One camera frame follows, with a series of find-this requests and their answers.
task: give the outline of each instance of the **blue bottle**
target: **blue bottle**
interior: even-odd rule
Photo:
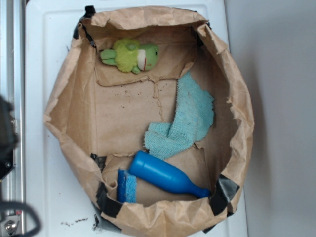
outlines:
[[[193,184],[177,167],[143,151],[136,153],[128,172],[171,193],[193,194],[199,198],[211,194],[209,189],[202,189]]]

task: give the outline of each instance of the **paper bag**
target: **paper bag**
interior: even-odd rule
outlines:
[[[95,13],[88,6],[76,26],[44,123],[102,217],[124,234],[184,237],[237,210],[252,148],[251,100],[227,45],[207,22],[197,12],[168,7]],[[103,64],[101,51],[120,38],[157,44],[157,65],[134,74]],[[212,195],[175,195],[138,180],[137,203],[119,203],[117,171],[145,149],[151,122],[173,121],[177,79],[187,71],[215,98],[214,124],[202,141],[166,162]]]

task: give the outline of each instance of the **blue cloth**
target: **blue cloth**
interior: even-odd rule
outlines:
[[[167,159],[202,140],[213,124],[214,98],[202,90],[188,72],[178,80],[173,123],[151,123],[145,147],[159,159]]]
[[[129,174],[126,170],[118,171],[117,196],[119,202],[136,203],[136,176]]]

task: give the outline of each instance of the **black cable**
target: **black cable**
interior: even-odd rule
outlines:
[[[35,223],[35,227],[26,232],[25,234],[19,234],[19,235],[14,235],[12,237],[31,237],[36,235],[40,229],[41,229],[41,223],[40,220],[38,218],[38,216],[35,214],[35,212],[33,211],[32,208],[30,208],[28,205],[24,204],[24,203],[20,203],[20,202],[14,202],[14,201],[10,201],[10,202],[1,202],[0,203],[0,212],[4,212],[7,210],[23,210],[25,211],[26,214],[29,214],[32,219],[34,220]]]

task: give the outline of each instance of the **stuffed frog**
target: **stuffed frog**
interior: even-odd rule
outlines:
[[[159,48],[155,44],[143,44],[136,39],[117,40],[112,49],[101,52],[101,60],[108,65],[115,65],[125,73],[148,71],[157,63]]]

